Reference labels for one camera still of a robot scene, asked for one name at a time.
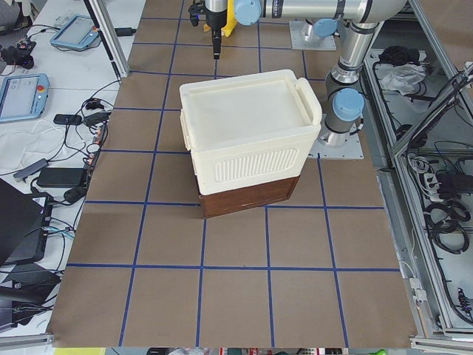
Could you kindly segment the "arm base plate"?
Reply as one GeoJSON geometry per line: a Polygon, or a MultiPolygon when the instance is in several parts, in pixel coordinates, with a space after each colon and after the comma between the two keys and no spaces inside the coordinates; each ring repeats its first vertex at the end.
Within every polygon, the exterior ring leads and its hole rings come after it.
{"type": "Polygon", "coordinates": [[[335,51],[337,25],[338,22],[331,18],[290,21],[291,46],[294,50],[335,51]]]}
{"type": "Polygon", "coordinates": [[[325,160],[363,160],[360,137],[355,133],[357,126],[353,124],[349,132],[337,134],[326,127],[324,123],[326,117],[326,114],[322,115],[321,131],[307,157],[325,160]]]}

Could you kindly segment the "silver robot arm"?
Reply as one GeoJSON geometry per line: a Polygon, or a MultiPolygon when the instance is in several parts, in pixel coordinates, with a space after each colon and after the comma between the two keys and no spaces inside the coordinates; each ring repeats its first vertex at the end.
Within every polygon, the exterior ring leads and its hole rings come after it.
{"type": "Polygon", "coordinates": [[[359,72],[378,28],[404,5],[404,1],[235,1],[234,15],[244,25],[268,16],[350,21],[338,62],[326,79],[330,110],[319,141],[332,148],[345,144],[364,108],[361,94],[348,86],[359,81],[359,72]]]}
{"type": "Polygon", "coordinates": [[[193,1],[188,9],[193,27],[199,24],[200,16],[205,16],[205,23],[211,29],[214,60],[220,59],[222,28],[227,23],[228,2],[224,0],[193,1]]]}

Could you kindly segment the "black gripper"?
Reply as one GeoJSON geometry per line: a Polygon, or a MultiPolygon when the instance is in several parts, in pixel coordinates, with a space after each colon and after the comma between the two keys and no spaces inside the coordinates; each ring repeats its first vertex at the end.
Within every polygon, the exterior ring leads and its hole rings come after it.
{"type": "Polygon", "coordinates": [[[193,1],[188,12],[193,27],[199,24],[200,16],[205,16],[205,22],[212,31],[214,60],[219,60],[221,55],[221,29],[226,25],[226,1],[193,1]]]}

